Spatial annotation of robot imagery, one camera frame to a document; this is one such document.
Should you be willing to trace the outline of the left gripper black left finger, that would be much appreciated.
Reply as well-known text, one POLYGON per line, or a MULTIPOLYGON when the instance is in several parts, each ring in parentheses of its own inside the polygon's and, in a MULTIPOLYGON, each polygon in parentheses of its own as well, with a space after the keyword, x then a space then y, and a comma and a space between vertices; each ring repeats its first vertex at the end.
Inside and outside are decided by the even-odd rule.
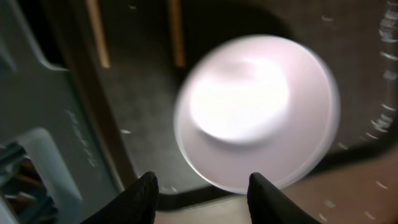
POLYGON ((146 172, 81 224, 154 224, 158 202, 158 179, 154 172, 146 172))

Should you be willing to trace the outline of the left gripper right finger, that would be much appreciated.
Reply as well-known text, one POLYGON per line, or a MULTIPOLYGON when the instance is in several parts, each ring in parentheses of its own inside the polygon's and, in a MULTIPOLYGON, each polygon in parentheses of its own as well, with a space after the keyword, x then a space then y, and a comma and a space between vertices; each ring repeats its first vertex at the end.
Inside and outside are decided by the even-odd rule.
POLYGON ((247 201, 252 224, 320 224, 258 172, 249 176, 247 201))

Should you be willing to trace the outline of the pink round bowl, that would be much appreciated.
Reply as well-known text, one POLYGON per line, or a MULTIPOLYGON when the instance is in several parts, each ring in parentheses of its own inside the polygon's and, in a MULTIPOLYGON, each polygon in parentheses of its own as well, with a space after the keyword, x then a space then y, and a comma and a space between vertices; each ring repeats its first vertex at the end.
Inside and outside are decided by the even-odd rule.
POLYGON ((336 80, 320 56, 293 40, 247 35, 188 74, 174 134, 201 178, 245 194, 254 172, 279 189, 305 177, 326 156, 339 122, 336 80))

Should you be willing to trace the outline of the wooden chopstick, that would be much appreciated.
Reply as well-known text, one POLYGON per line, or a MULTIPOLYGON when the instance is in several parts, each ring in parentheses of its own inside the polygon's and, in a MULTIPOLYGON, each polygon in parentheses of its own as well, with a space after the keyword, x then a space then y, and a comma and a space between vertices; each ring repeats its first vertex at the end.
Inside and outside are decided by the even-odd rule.
POLYGON ((174 64, 178 68, 184 68, 186 66, 186 55, 181 0, 168 0, 167 2, 174 64))
POLYGON ((100 65, 103 68, 110 68, 111 61, 104 33, 103 21, 101 17, 100 4, 98 0, 86 0, 91 28, 95 40, 96 50, 100 65))

